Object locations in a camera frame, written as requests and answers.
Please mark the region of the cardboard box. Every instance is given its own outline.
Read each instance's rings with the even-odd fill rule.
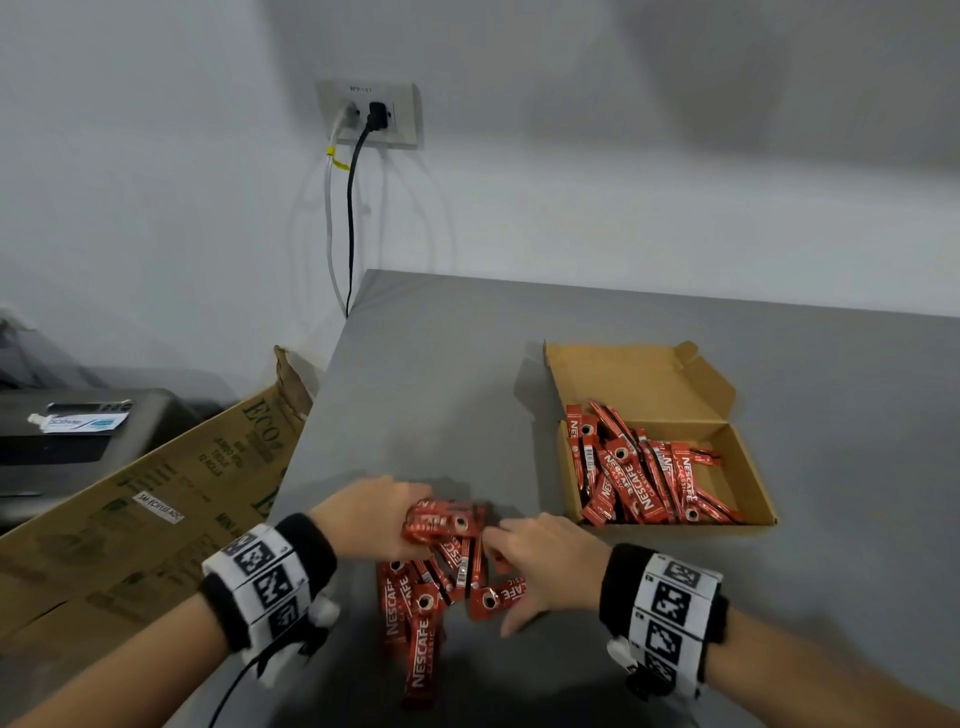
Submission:
[[[0,538],[21,710],[195,593],[203,559],[270,514],[310,407],[275,351],[276,384]]]
[[[740,511],[750,524],[610,524],[603,532],[616,536],[644,528],[670,535],[744,535],[777,524],[756,466],[736,428],[727,422],[736,390],[698,354],[696,344],[684,341],[673,348],[546,344],[544,354],[564,406],[582,404],[588,411],[588,401],[598,400],[614,407],[627,425],[645,429],[651,439],[679,440],[721,452],[723,467],[693,466],[697,484]],[[585,522],[565,422],[557,427],[557,450],[565,514],[574,522]]]

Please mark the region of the box flap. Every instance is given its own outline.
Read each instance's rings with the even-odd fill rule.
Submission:
[[[736,399],[692,341],[676,347],[547,343],[544,355],[564,404],[600,400],[628,422],[725,422]]]

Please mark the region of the gray table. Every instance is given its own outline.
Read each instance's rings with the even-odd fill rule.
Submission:
[[[561,513],[544,339],[697,342],[739,390],[732,420],[780,525],[655,546],[721,570],[741,608],[960,706],[958,319],[370,271],[273,520],[364,473]],[[595,618],[551,615],[500,641],[462,608],[445,622],[436,707],[405,716],[404,666],[378,657],[372,566],[337,578],[344,616],[307,674],[274,693],[245,683],[224,725],[683,723],[626,693]],[[179,720],[205,723],[237,665]],[[753,724],[710,691],[695,713]]]

